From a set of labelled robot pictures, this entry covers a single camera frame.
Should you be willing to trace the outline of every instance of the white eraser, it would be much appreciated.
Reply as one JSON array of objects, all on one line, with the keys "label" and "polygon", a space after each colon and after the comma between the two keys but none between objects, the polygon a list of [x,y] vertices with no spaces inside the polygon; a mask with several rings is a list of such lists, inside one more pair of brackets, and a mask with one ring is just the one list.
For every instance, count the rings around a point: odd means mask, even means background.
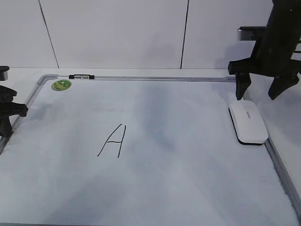
[{"label": "white eraser", "polygon": [[229,110],[240,143],[261,145],[268,139],[267,128],[254,102],[235,100]]}]

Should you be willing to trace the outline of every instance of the whiteboard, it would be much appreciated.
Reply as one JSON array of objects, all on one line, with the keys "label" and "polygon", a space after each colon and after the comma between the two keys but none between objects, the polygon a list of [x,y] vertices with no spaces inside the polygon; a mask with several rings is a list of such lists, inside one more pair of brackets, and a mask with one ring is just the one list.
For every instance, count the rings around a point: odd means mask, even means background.
[{"label": "whiteboard", "polygon": [[265,147],[237,141],[234,83],[52,83],[0,155],[1,222],[298,225]]}]

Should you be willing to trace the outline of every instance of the green sticker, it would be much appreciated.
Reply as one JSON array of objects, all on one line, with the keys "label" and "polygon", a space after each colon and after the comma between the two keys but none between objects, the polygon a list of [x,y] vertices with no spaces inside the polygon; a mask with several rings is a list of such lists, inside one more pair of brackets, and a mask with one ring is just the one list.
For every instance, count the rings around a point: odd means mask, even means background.
[{"label": "green sticker", "polygon": [[63,91],[68,89],[71,86],[71,81],[69,80],[60,80],[56,81],[55,83],[52,84],[51,88],[54,91]]}]

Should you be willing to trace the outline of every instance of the black robotic arm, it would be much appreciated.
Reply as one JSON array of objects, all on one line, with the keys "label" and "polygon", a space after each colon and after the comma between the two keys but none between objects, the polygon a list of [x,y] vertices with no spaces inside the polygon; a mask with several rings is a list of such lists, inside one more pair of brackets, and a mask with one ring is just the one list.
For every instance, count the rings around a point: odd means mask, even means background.
[{"label": "black robotic arm", "polygon": [[274,77],[269,89],[272,100],[299,82],[301,61],[292,55],[301,39],[301,0],[273,0],[266,27],[240,27],[256,40],[250,58],[231,61],[229,74],[236,77],[236,97],[240,100],[251,85],[249,73]]}]

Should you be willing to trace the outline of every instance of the white wall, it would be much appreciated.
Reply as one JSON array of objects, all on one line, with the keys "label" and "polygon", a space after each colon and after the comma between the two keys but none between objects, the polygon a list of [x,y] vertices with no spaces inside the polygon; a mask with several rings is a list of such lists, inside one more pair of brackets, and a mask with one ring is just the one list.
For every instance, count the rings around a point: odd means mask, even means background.
[{"label": "white wall", "polygon": [[250,57],[255,42],[237,41],[240,26],[265,26],[272,0],[190,0],[183,68],[228,68]]},{"label": "white wall", "polygon": [[0,65],[57,67],[38,0],[0,0]]},{"label": "white wall", "polygon": [[179,68],[187,0],[42,0],[61,68]]}]

